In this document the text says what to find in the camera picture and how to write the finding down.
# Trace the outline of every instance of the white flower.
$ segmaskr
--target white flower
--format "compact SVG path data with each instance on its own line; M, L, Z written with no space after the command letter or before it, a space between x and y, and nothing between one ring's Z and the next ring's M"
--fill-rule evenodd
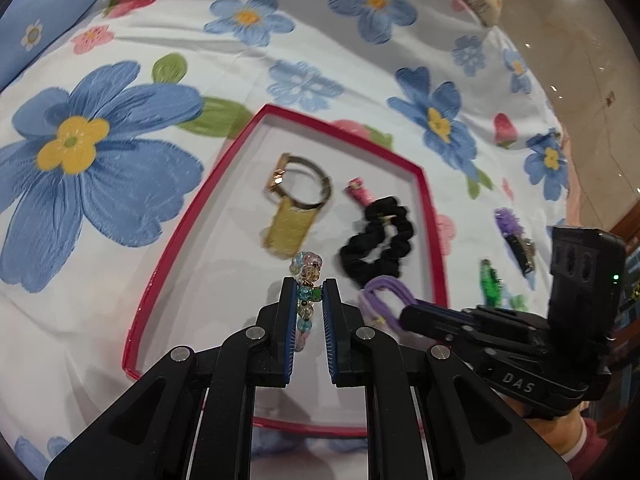
M24 31L20 44L28 52L33 48L33 45L40 43L40 38L42 38L42 24L40 20L36 20L33 25L29 25Z

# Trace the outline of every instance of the tiled floor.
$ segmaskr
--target tiled floor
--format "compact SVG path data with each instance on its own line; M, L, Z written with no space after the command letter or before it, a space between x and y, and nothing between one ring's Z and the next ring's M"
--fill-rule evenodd
M640 199L640 62L626 36L603 0L504 0L500 26L569 133L581 223L613 227Z

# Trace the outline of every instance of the black hair tie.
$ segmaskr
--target black hair tie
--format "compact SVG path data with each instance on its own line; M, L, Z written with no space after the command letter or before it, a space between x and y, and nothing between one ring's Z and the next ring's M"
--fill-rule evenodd
M378 276L400 277L400 258L411 252L409 240L414 236L414 226L406 219L407 209L398 205L394 196L372 202L364 209L367 226L364 232L349 238L340 249L340 262L344 273L360 288ZM380 253L373 263L363 261L374 248L385 241L384 217L391 217L391 224L398 231L391 238L389 247Z

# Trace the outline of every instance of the blue pillow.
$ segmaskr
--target blue pillow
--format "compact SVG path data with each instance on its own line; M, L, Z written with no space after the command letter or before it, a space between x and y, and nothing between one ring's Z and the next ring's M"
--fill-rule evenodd
M0 18L0 90L95 0L13 0Z

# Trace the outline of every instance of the silver rivet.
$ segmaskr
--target silver rivet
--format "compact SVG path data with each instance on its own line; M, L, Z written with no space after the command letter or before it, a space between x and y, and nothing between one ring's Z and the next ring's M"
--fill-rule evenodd
M261 326L250 326L244 333L249 339L262 339L266 332Z
M431 355L436 359L449 359L451 350L443 345L434 345L431 347Z
M376 335L376 331L369 326L361 326L359 329L356 330L356 336L358 336L360 339L364 339L364 340L373 339L375 335Z
M171 359L173 359L174 361L180 362L187 359L191 355L191 352L186 346L178 346L173 350L171 350L170 355L171 355Z

